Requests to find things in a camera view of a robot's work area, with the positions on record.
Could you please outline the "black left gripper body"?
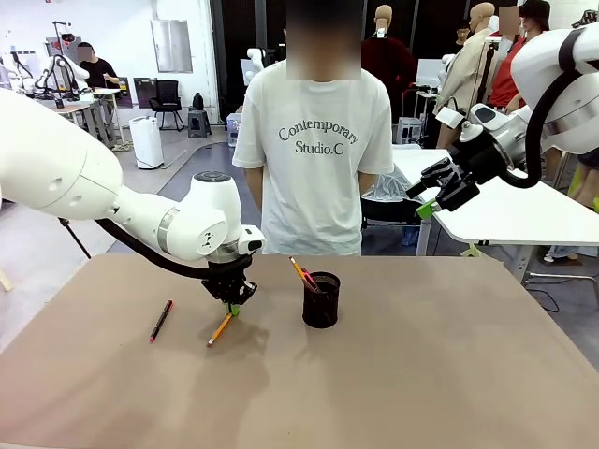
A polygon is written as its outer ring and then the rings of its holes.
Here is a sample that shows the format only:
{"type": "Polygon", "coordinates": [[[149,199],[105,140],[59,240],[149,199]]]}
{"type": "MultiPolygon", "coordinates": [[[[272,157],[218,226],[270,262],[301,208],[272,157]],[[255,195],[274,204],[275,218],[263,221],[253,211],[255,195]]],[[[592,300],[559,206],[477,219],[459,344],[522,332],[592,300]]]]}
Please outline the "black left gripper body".
{"type": "Polygon", "coordinates": [[[245,270],[252,262],[252,258],[240,258],[225,264],[209,262],[209,277],[201,284],[223,303],[245,303],[257,290],[257,284],[248,281],[245,276],[245,270]]]}

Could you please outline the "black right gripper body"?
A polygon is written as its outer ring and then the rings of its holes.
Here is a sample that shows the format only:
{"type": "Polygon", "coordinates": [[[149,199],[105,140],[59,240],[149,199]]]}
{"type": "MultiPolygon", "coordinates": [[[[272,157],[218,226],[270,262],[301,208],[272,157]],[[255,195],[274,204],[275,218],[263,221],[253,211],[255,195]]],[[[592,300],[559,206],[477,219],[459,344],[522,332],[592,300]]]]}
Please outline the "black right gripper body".
{"type": "Polygon", "coordinates": [[[468,179],[482,185],[507,171],[508,165],[493,137],[455,140],[448,150],[451,160],[468,179]]]}

